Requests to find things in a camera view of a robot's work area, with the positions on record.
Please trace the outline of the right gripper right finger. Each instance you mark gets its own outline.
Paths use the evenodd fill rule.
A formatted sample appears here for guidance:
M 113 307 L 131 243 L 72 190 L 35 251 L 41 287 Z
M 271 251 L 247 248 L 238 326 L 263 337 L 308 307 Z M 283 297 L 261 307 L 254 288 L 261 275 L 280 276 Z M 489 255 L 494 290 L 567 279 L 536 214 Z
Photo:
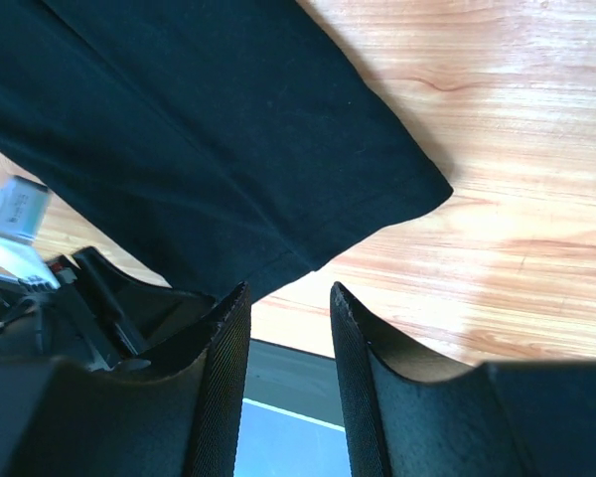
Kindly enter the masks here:
M 356 476 L 596 476 L 596 361 L 468 366 L 344 285 L 330 316 Z

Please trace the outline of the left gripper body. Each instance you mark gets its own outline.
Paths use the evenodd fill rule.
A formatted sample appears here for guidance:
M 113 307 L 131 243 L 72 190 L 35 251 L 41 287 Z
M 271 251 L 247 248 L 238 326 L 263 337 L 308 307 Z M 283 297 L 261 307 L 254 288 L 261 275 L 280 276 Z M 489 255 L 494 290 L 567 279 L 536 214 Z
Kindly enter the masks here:
M 119 350 L 76 287 L 78 268 L 47 262 L 60 287 L 29 285 L 0 273 L 0 357 L 68 357 L 91 371 L 110 371 Z

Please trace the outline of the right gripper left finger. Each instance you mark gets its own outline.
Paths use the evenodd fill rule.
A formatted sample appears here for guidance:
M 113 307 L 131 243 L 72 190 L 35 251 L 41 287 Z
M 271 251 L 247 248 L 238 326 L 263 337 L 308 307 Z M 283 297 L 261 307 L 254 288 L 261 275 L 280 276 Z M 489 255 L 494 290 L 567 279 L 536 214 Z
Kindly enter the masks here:
M 237 286 L 133 372 L 0 357 L 0 476 L 229 476 L 251 322 Z

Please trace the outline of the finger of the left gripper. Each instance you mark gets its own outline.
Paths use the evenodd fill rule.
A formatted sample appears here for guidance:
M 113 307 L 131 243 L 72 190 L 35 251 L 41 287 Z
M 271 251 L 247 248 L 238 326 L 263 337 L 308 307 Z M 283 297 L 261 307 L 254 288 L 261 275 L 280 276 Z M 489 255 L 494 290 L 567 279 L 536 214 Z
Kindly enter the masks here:
M 74 254 L 76 288 L 125 356 L 137 356 L 197 323 L 217 303 L 212 296 L 140 281 L 96 248 Z

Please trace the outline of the black t-shirt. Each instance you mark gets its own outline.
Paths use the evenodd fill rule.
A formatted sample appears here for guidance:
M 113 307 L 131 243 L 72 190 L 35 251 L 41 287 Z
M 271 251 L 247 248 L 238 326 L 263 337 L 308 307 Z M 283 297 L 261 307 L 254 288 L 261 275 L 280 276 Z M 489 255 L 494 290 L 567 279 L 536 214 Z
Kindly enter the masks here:
M 0 152 L 218 298 L 260 299 L 453 192 L 294 1 L 0 1 Z

